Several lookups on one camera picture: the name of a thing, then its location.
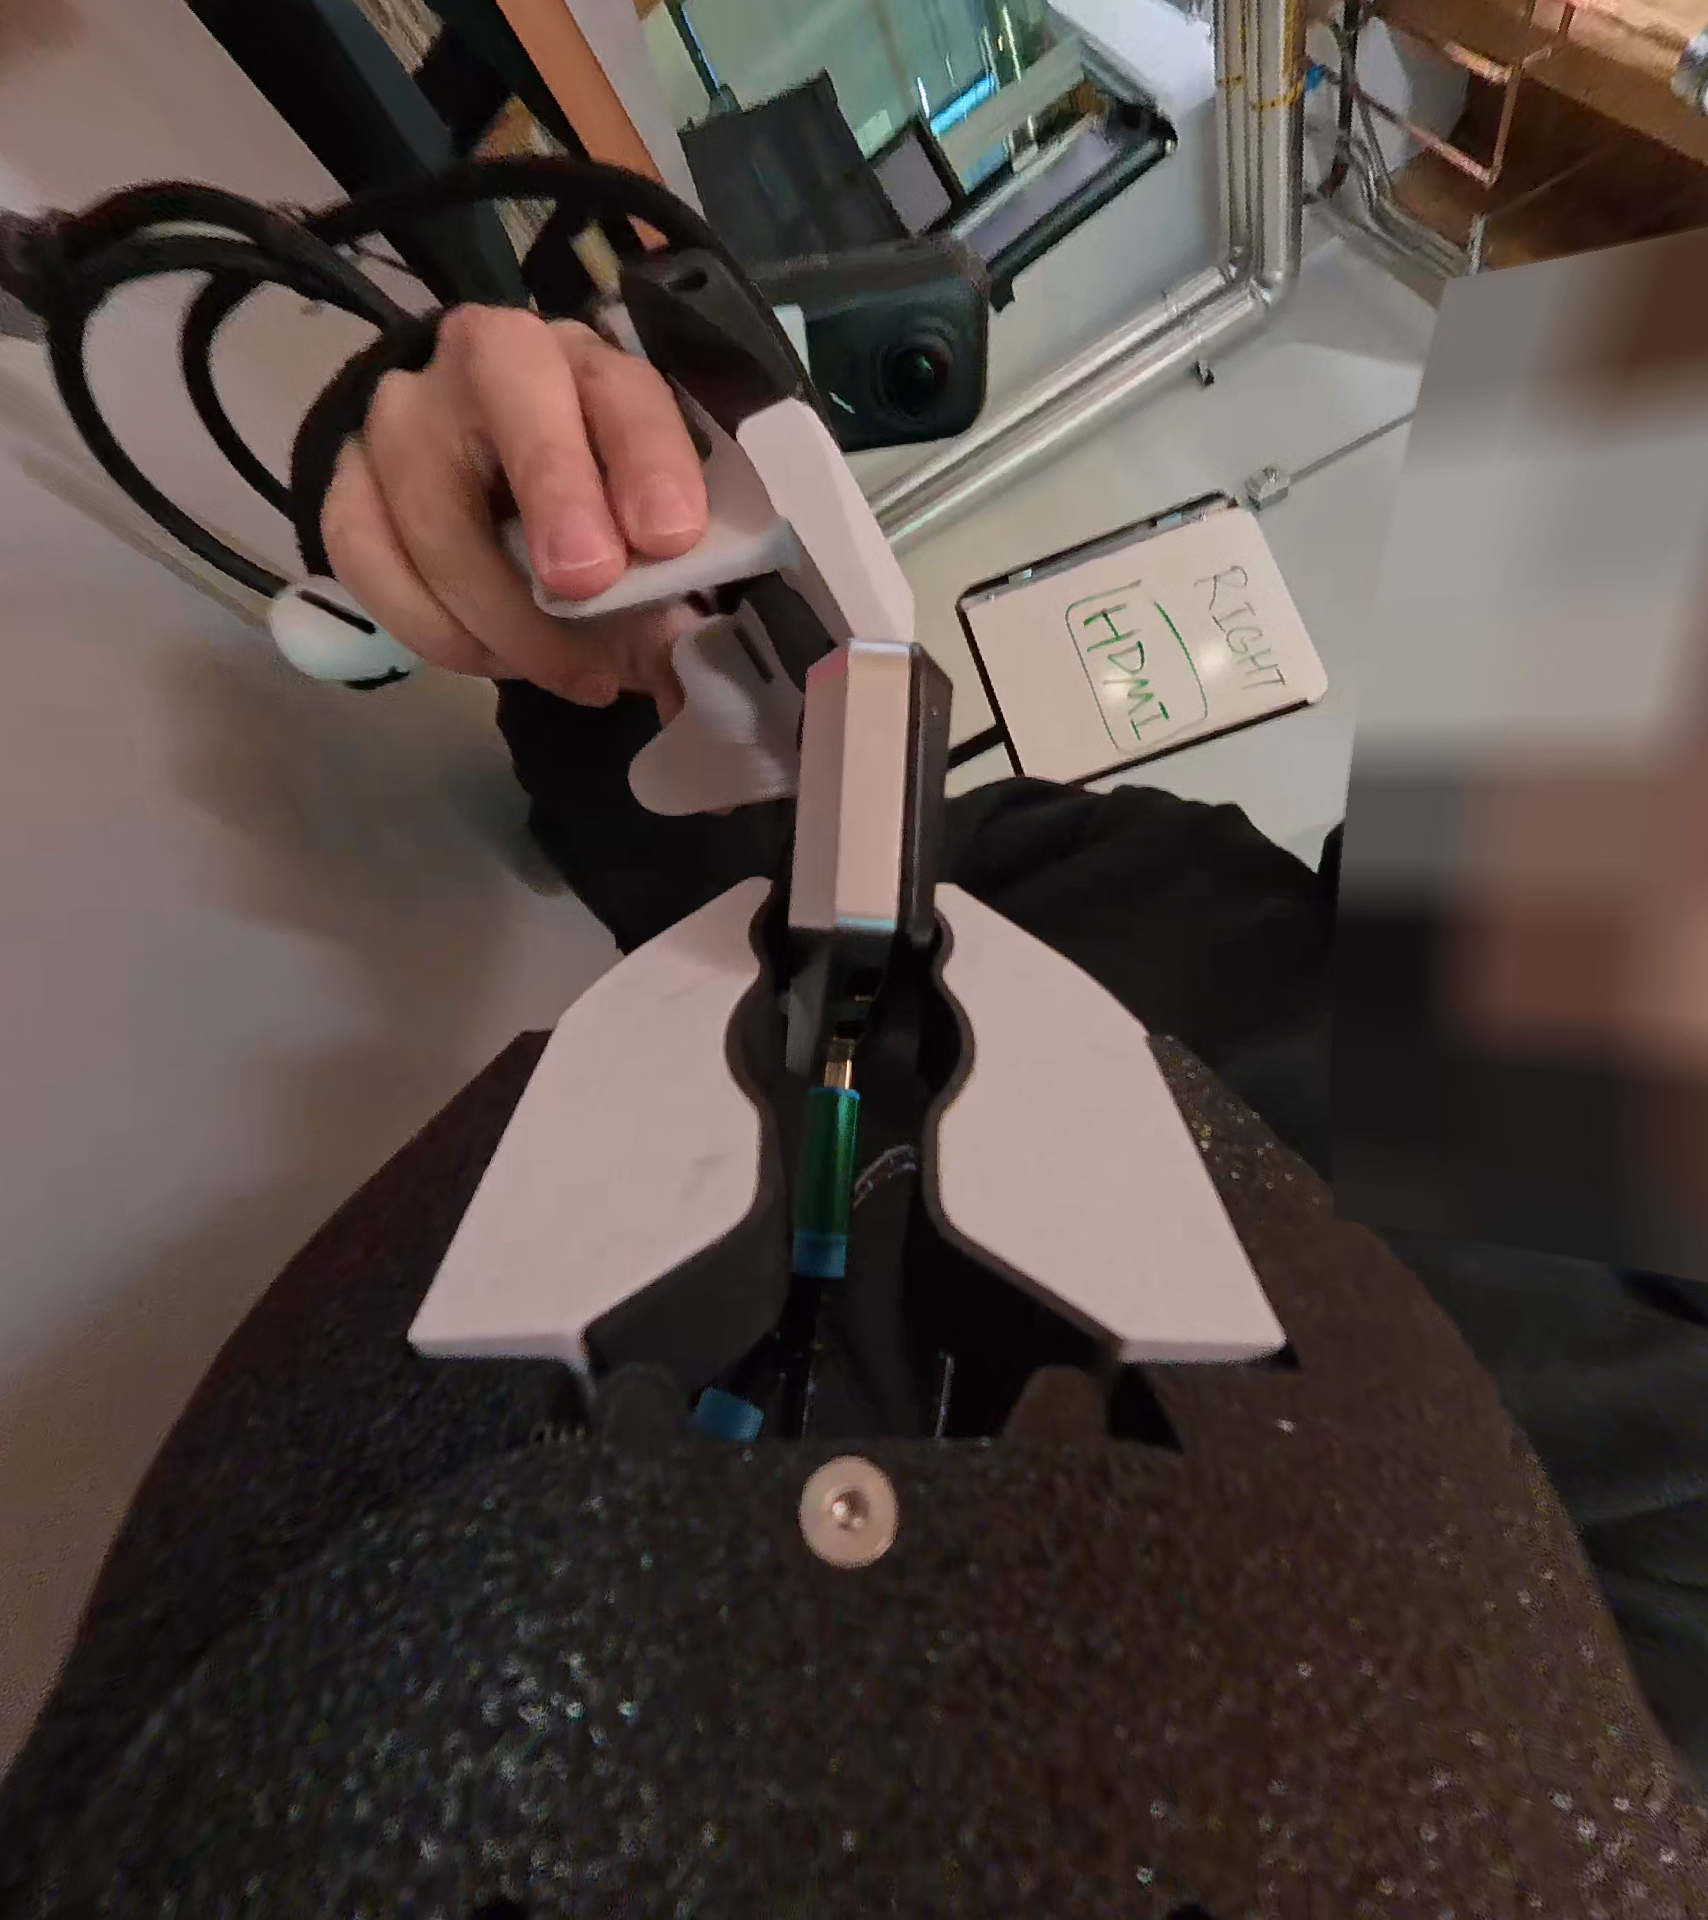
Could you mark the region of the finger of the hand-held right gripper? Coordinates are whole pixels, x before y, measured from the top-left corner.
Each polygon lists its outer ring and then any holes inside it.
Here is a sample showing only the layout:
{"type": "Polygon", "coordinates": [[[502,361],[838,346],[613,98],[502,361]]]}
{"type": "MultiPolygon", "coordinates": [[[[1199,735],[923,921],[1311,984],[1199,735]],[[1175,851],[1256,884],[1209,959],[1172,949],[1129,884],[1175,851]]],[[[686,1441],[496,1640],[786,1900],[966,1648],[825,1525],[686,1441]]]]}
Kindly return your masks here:
{"type": "Polygon", "coordinates": [[[804,693],[754,613],[686,629],[672,652],[682,705],[629,764],[629,789],[662,818],[796,795],[804,693]]]}
{"type": "Polygon", "coordinates": [[[706,448],[706,532],[685,554],[641,557],[613,588],[563,598],[536,580],[518,521],[500,529],[536,606],[571,629],[677,639],[762,577],[794,588],[830,643],[913,642],[917,602],[888,536],[816,411],[781,399],[738,433],[698,402],[682,409],[706,448]]]}

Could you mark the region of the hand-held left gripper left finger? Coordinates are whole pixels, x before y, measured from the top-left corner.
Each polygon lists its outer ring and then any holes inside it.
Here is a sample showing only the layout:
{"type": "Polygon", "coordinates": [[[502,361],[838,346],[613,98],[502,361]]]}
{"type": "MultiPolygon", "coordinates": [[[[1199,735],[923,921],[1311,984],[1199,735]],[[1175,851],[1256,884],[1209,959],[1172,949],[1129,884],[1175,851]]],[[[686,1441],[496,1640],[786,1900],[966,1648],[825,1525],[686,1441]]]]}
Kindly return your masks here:
{"type": "Polygon", "coordinates": [[[561,1015],[414,1314],[418,1355],[719,1380],[777,1327],[772,1119],[731,1046],[770,892],[738,881],[561,1015]]]}

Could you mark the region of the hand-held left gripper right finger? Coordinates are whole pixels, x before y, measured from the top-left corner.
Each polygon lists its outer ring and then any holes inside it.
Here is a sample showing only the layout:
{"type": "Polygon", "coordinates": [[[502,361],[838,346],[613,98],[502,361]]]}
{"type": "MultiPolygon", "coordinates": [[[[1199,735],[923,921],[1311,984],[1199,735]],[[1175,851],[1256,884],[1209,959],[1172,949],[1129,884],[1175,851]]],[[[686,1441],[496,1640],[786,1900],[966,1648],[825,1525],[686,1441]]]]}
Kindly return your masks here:
{"type": "Polygon", "coordinates": [[[1250,1363],[1284,1327],[1161,1069],[1089,971],[943,881],[963,1067],[933,1124],[938,1224],[1124,1363],[1250,1363]]]}

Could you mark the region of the silver usb port hub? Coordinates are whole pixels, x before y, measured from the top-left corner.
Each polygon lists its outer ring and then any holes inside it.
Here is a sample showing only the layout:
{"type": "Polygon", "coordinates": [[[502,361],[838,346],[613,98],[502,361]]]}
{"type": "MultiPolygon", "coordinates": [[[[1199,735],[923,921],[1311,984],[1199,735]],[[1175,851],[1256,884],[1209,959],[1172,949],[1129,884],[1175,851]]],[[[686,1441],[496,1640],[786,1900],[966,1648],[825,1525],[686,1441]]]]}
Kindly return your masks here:
{"type": "Polygon", "coordinates": [[[911,639],[855,639],[808,672],[786,892],[786,1067],[804,1082],[938,942],[950,716],[950,677],[911,639]]]}

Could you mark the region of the black usb cable green plug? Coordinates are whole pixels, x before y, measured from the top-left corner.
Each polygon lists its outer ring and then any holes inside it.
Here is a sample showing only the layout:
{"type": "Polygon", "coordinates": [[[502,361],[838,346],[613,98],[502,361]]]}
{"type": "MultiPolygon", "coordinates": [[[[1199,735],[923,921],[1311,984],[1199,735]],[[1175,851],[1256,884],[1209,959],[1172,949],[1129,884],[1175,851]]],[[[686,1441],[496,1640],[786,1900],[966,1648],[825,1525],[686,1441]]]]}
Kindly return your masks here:
{"type": "Polygon", "coordinates": [[[774,1331],[694,1402],[726,1444],[940,1437],[956,1355],[913,1311],[921,1150],[867,1116],[853,1044],[807,1093],[791,1195],[791,1274],[774,1331]]]}

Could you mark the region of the person's right hand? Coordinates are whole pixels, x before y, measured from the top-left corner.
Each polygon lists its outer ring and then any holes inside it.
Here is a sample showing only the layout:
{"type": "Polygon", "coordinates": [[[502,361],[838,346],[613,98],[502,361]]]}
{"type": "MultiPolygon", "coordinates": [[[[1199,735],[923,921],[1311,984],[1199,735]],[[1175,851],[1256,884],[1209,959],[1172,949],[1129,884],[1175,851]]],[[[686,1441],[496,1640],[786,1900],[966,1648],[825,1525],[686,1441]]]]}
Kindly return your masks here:
{"type": "Polygon", "coordinates": [[[321,509],[339,584],[413,655],[581,707],[685,705],[682,606],[563,620],[709,526],[698,444],[667,379],[578,322],[465,303],[418,371],[378,382],[321,509]]]}

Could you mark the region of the dark equipment box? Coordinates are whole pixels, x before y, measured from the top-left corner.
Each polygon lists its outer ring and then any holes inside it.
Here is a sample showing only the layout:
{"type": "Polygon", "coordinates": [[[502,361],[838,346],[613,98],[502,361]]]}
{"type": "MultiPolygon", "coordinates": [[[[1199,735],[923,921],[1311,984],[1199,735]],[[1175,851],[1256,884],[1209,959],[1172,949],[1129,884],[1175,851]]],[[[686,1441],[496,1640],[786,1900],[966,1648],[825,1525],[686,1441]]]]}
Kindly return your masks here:
{"type": "Polygon", "coordinates": [[[826,74],[754,106],[715,107],[679,132],[679,145],[709,225],[753,270],[933,233],[965,199],[923,115],[868,155],[826,74]]]}

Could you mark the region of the person's black jacket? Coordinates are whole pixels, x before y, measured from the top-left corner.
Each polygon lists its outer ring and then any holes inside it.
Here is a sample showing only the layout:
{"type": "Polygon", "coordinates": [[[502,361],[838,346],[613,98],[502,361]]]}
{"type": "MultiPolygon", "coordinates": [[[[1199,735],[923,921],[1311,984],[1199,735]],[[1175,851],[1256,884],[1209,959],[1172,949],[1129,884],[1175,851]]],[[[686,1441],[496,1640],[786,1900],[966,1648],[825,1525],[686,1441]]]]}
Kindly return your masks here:
{"type": "Polygon", "coordinates": [[[943,877],[1178,1041],[1324,1183],[1345,826],[1315,863],[1233,804],[996,780],[947,813],[943,877]]]}

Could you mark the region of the small handwritten whiteboard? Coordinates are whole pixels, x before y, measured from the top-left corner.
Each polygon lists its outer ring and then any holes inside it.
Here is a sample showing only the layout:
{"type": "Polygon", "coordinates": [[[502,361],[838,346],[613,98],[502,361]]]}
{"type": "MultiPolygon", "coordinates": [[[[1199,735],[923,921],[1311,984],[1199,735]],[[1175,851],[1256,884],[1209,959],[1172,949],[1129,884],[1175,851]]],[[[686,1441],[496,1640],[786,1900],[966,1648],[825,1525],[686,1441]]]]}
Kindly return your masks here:
{"type": "Polygon", "coordinates": [[[1323,655],[1248,503],[1209,491],[965,588],[993,721],[952,747],[1089,786],[1311,709],[1323,655]]]}

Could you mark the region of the metal conduit pipes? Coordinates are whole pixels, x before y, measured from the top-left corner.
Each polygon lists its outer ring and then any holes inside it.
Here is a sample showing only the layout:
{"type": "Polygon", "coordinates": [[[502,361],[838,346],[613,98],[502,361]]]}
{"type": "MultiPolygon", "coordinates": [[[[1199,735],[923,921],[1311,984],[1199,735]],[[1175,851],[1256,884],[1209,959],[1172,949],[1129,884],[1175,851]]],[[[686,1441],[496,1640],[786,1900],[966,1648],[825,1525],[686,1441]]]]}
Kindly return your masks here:
{"type": "Polygon", "coordinates": [[[1212,6],[1220,245],[1217,264],[1144,305],[938,454],[870,496],[908,546],[1061,450],[1115,423],[1180,371],[1261,325],[1303,264],[1306,6],[1212,6]]]}

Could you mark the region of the black metal stand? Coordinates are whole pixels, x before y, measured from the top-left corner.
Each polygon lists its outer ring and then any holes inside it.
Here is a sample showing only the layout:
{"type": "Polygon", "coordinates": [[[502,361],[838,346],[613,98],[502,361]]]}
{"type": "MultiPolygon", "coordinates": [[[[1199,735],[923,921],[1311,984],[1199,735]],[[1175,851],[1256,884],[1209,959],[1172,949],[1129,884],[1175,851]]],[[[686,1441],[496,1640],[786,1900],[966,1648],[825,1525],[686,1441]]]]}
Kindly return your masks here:
{"type": "MultiPolygon", "coordinates": [[[[367,196],[433,180],[455,137],[404,61],[352,1],[192,1],[190,12],[339,188],[367,196]]],[[[470,203],[382,227],[443,303],[524,305],[502,221],[470,203]]]]}

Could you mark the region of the person's grey trousers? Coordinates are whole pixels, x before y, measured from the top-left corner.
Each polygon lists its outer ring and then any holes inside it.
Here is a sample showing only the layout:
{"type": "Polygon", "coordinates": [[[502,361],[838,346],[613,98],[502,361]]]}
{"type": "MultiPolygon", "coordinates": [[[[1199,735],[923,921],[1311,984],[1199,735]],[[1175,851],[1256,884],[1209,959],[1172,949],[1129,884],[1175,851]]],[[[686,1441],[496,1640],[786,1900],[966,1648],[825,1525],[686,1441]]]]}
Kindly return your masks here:
{"type": "Polygon", "coordinates": [[[1708,1284],[1437,1233],[1385,1239],[1530,1440],[1708,1799],[1708,1284]]]}

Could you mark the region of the wooden workbench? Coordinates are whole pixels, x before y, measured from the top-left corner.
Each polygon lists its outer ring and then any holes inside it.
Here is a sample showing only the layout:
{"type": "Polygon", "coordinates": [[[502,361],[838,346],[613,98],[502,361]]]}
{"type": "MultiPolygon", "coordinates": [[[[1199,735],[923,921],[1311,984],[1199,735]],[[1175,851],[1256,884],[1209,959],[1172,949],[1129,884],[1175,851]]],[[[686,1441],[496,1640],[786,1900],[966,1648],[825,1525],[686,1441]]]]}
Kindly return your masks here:
{"type": "Polygon", "coordinates": [[[1708,225],[1708,115],[1671,89],[1708,1],[1392,1],[1326,12],[1341,49],[1326,197],[1421,271],[1475,276],[1708,225]],[[1467,84],[1392,107],[1364,30],[1467,84]]]}

